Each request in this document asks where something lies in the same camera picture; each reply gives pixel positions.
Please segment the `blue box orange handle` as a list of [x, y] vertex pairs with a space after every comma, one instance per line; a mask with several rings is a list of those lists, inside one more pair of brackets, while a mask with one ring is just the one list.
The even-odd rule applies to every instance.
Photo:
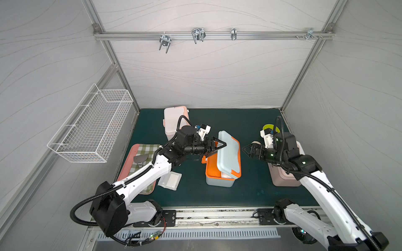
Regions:
[[[203, 157], [206, 183], [209, 186], [230, 188], [241, 177], [241, 147], [239, 141], [226, 131], [220, 131], [218, 138], [226, 142], [227, 146], [209, 158]], [[236, 179], [221, 178], [221, 172], [231, 174]]]

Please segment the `pink first aid box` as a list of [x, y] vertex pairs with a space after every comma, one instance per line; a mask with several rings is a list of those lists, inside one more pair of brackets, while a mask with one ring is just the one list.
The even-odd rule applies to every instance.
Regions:
[[271, 180], [276, 187], [299, 187], [300, 181], [297, 181], [293, 174], [287, 174], [280, 166], [274, 166], [268, 163]]

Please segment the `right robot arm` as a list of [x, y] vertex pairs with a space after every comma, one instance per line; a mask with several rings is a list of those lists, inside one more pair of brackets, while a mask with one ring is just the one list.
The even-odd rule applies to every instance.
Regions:
[[383, 251], [389, 240], [374, 232], [349, 207], [330, 183], [322, 167], [306, 155], [295, 136], [288, 132], [264, 135], [265, 144], [254, 141], [243, 147], [250, 158], [278, 166], [292, 174], [315, 198], [329, 218], [326, 224], [298, 204], [282, 199], [271, 214], [279, 225], [293, 223], [300, 229], [300, 239], [310, 235], [328, 251]]

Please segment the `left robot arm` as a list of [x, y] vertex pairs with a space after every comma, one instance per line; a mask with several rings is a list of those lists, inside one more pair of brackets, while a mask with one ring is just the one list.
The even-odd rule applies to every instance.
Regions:
[[183, 126], [171, 140], [158, 147], [153, 159], [140, 170], [113, 184], [103, 182], [94, 196], [76, 204], [70, 211], [71, 220], [79, 225], [99, 227], [111, 238], [138, 222], [158, 225], [163, 210], [156, 201], [135, 204], [132, 201], [147, 186], [180, 166], [188, 155], [208, 158], [227, 146], [216, 137], [209, 139], [208, 132], [204, 128]]

